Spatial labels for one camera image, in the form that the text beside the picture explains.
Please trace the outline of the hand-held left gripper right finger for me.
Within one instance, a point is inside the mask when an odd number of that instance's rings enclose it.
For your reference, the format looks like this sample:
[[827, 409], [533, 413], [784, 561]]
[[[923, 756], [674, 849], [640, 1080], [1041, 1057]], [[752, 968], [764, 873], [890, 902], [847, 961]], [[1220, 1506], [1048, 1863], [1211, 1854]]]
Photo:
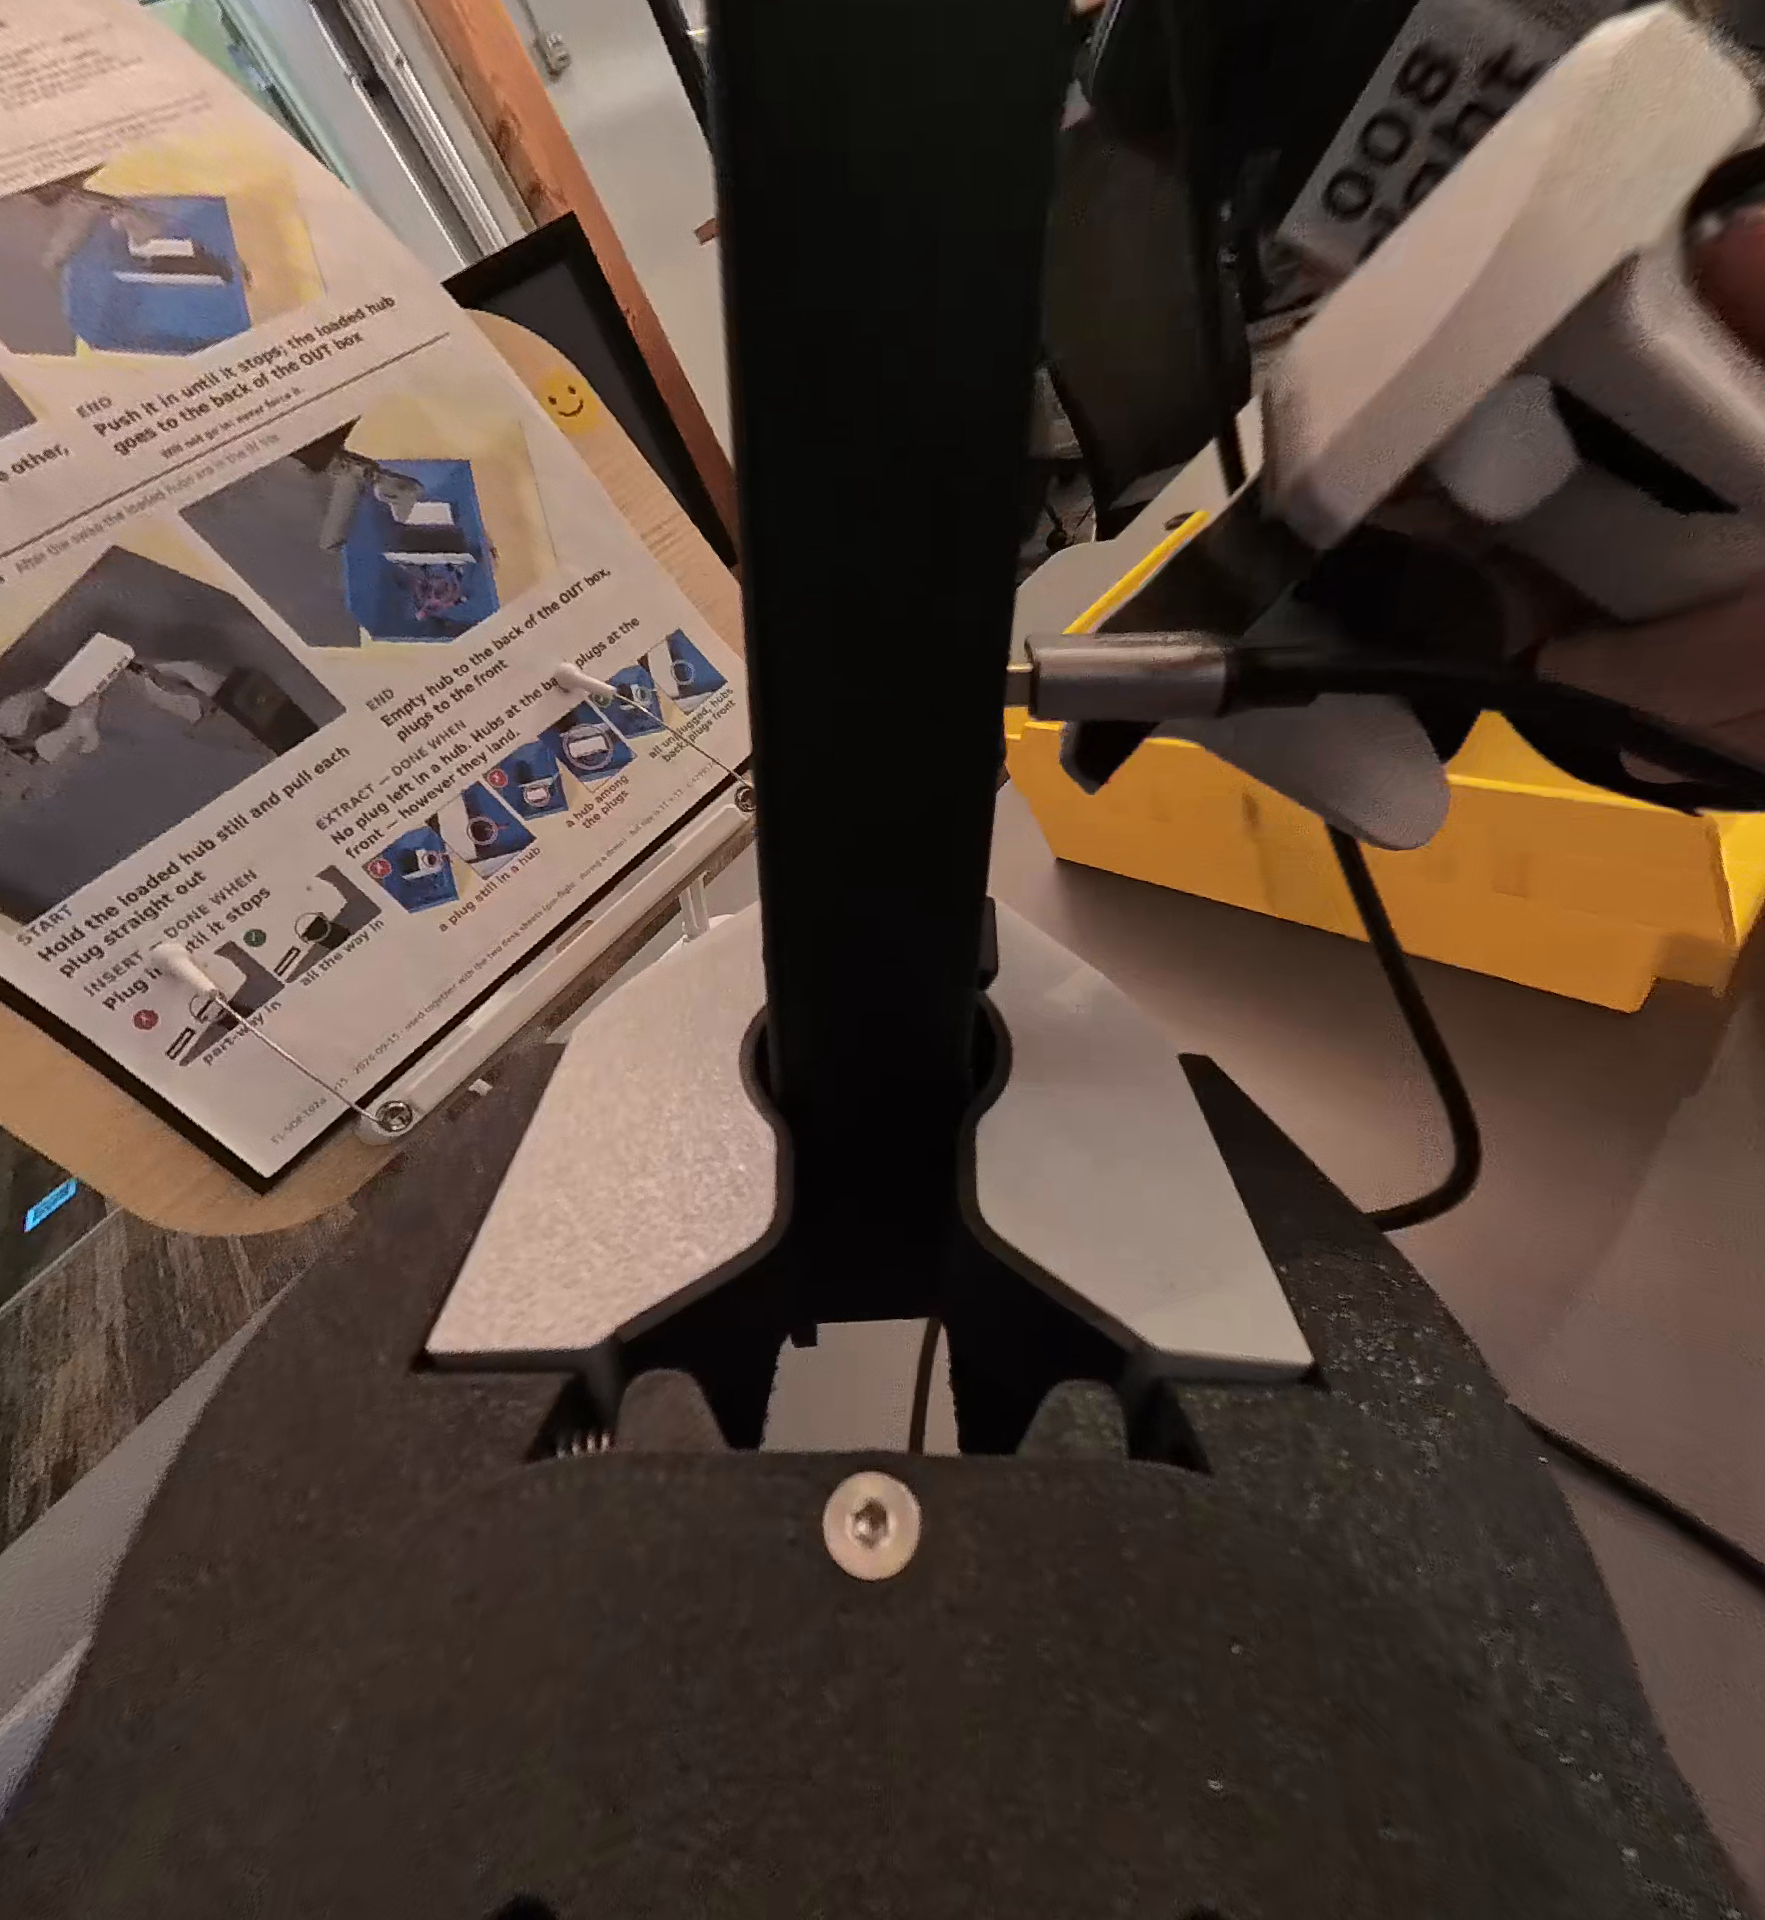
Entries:
[[993, 902], [1000, 1046], [975, 1126], [985, 1227], [1172, 1379], [1297, 1381], [1306, 1331], [1168, 1035]]

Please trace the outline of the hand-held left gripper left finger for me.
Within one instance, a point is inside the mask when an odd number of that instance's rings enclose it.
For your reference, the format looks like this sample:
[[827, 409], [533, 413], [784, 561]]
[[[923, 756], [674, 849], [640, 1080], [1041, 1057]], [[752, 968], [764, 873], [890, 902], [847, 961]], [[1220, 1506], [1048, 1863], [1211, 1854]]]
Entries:
[[779, 1135], [751, 1090], [762, 927], [726, 916], [589, 1012], [472, 1238], [424, 1353], [572, 1361], [769, 1236]]

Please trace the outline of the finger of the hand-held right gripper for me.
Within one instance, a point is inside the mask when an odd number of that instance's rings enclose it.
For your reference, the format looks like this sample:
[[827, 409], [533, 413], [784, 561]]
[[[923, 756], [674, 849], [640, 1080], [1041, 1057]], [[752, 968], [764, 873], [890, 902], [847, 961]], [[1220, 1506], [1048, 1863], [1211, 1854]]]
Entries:
[[[1320, 553], [1261, 509], [1198, 513], [1064, 633], [1109, 639], [1179, 629], [1248, 635], [1258, 645], [1322, 639], [1386, 660], [1455, 657], [1462, 564], [1433, 544], [1374, 527]], [[1462, 698], [1322, 692], [1306, 703], [1158, 728], [1073, 722], [1064, 770], [1093, 795], [1158, 743], [1199, 746], [1359, 842], [1413, 852], [1447, 818], [1446, 763], [1462, 746]]]
[[1597, 24], [1286, 349], [1263, 515], [1328, 553], [1428, 473], [1628, 621], [1765, 582], [1765, 361], [1686, 255], [1763, 115], [1765, 3]]

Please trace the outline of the yellow plastic bin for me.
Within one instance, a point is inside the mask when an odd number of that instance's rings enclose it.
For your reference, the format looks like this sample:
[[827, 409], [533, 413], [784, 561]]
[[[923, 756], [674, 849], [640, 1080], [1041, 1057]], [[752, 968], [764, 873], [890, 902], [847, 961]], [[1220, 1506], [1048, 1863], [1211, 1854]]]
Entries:
[[[1192, 741], [1149, 743], [1099, 793], [1058, 766], [1058, 723], [1010, 714], [1013, 780], [1066, 861], [1280, 922], [1365, 934], [1313, 813]], [[1765, 813], [1610, 793], [1488, 714], [1446, 763], [1450, 815], [1370, 845], [1412, 951], [1616, 1012], [1662, 982], [1724, 993], [1765, 910]]]

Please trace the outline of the instruction sheet on stand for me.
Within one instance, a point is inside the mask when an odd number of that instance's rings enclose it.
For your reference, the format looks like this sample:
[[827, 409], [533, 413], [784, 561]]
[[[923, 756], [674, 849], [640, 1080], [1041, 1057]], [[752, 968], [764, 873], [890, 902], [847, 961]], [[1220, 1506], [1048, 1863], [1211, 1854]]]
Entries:
[[[522, 325], [472, 314], [476, 328], [528, 387], [561, 366], [579, 367]], [[564, 434], [651, 556], [730, 644], [745, 635], [735, 572], [702, 540], [609, 404], [598, 429]], [[269, 1191], [249, 1188], [211, 1153], [86, 1064], [0, 998], [0, 1127], [94, 1188], [105, 1200], [164, 1230], [191, 1236], [253, 1236], [301, 1226], [347, 1201], [401, 1153], [427, 1139], [430, 1117], [459, 1107], [496, 1072], [510, 1044], [568, 1019], [639, 956], [673, 932], [679, 903], [752, 845], [751, 818], [714, 800], [679, 827], [665, 849], [591, 908], [584, 924], [520, 965], [453, 1037], [405, 1074], [401, 1099], [411, 1126], [364, 1139], [354, 1120], [318, 1142], [318, 1152]]]

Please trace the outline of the black monitor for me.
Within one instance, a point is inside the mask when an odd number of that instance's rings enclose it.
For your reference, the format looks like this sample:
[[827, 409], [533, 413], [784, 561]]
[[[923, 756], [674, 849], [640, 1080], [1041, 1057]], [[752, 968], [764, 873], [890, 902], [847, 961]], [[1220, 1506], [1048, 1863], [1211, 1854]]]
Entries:
[[563, 212], [448, 273], [443, 288], [468, 314], [518, 324], [568, 357], [702, 540], [730, 572], [738, 572], [730, 513], [702, 475], [680, 412], [663, 392], [654, 361], [616, 300], [579, 212]]

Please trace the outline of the instruction poster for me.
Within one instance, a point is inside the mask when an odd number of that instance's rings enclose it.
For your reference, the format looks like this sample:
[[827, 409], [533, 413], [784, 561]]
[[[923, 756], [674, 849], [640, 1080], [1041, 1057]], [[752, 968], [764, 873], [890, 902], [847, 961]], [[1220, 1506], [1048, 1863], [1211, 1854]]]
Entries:
[[0, 987], [266, 1188], [748, 754], [383, 220], [147, 8], [0, 3]]

